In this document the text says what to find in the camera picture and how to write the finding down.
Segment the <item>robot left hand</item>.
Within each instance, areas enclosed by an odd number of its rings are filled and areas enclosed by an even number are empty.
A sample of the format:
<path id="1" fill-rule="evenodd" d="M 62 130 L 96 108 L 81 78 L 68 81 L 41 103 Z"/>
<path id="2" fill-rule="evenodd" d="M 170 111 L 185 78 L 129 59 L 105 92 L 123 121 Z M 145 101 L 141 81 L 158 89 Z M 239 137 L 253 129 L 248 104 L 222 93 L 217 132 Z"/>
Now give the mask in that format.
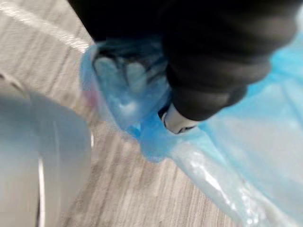
<path id="1" fill-rule="evenodd" d="M 158 35 L 168 61 L 172 133 L 236 104 L 297 32 L 300 0 L 71 0 L 94 41 Z"/>

